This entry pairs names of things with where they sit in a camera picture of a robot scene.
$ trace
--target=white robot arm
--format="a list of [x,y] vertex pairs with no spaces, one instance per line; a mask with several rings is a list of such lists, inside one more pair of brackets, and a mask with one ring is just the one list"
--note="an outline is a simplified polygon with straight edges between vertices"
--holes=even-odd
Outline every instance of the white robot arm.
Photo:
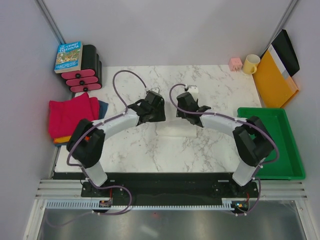
[[[177,100],[177,106],[189,112],[177,110],[177,117],[187,119],[191,124],[201,128],[214,129],[234,138],[240,162],[232,178],[241,187],[250,182],[259,170],[257,168],[260,167],[260,163],[274,150],[270,141],[247,125],[234,121],[234,117],[214,112],[208,106],[199,107],[198,88],[196,86],[187,87],[185,92],[177,97]],[[258,117],[237,118],[237,120],[260,128],[270,137],[266,127]]]
[[[180,94],[177,100],[178,107],[182,110],[198,113],[197,115],[188,114],[178,110],[177,117],[187,119],[191,124],[201,128],[215,129],[234,138],[241,160],[232,178],[241,187],[250,182],[259,164],[274,149],[270,142],[248,126],[230,120],[232,117],[227,119],[222,117],[222,114],[212,114],[214,112],[208,106],[199,107],[198,89],[195,86],[186,89],[186,92]],[[81,163],[91,181],[95,185],[101,186],[108,179],[99,162],[104,141],[128,128],[146,122],[162,122],[165,120],[165,101],[163,97],[154,91],[149,91],[145,99],[129,105],[128,110],[123,115],[113,120],[101,119],[94,122],[86,119],[81,120],[71,136],[67,150],[70,152],[88,129],[98,125],[88,133],[87,138],[79,142],[72,156]],[[258,117],[242,118],[241,120],[250,122],[268,134]]]
[[81,163],[86,175],[99,187],[108,179],[99,162],[104,141],[123,130],[146,122],[165,121],[165,101],[158,93],[148,91],[145,99],[140,99],[129,105],[124,114],[108,119],[100,119],[93,122],[82,119],[66,146],[66,149],[70,152],[87,130],[97,126],[87,134],[85,139],[79,142],[72,156]]

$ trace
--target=yellow mug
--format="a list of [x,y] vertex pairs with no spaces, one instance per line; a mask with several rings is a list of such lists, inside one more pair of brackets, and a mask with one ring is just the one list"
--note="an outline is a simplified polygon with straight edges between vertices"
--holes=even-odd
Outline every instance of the yellow mug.
[[260,61],[260,57],[255,54],[246,56],[243,64],[243,72],[245,74],[255,74]]

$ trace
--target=red pad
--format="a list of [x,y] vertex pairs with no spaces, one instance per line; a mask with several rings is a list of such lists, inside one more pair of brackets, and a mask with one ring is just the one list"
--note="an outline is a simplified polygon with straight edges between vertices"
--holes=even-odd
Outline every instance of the red pad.
[[99,102],[84,93],[68,101],[50,101],[48,132],[50,136],[61,138],[73,134],[81,119],[93,121],[99,117]]

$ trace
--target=green tray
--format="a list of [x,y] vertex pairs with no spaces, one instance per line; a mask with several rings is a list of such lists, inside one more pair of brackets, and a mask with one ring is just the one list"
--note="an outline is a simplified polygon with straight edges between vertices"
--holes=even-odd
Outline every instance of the green tray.
[[[261,119],[280,152],[279,160],[264,165],[263,168],[259,170],[257,177],[277,180],[305,179],[304,166],[301,162],[286,111],[282,108],[238,108],[238,117],[250,118],[252,116],[257,116]],[[275,157],[276,152],[273,151],[266,158],[266,161],[272,160]]]

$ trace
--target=marble surface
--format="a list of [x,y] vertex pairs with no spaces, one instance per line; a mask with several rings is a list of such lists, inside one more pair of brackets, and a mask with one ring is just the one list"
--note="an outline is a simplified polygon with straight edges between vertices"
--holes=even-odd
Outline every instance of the marble surface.
[[[169,89],[176,83],[197,85],[199,105],[207,105],[227,115],[237,115],[239,107],[261,107],[251,75],[231,72],[227,65],[104,67],[103,88],[89,92],[91,97],[109,103],[106,116],[123,111],[124,106],[112,87],[113,75],[131,70],[144,79],[148,88],[159,88],[165,99],[167,121],[175,119]],[[120,73],[116,87],[131,104],[145,96],[144,86],[129,73]],[[182,93],[177,87],[173,97]],[[197,137],[168,137],[156,133],[156,123],[146,123],[120,132],[104,142],[100,159],[106,172],[233,172],[239,163],[236,144],[230,136],[213,129],[197,127]],[[62,147],[56,172],[80,172],[67,166],[68,151]]]

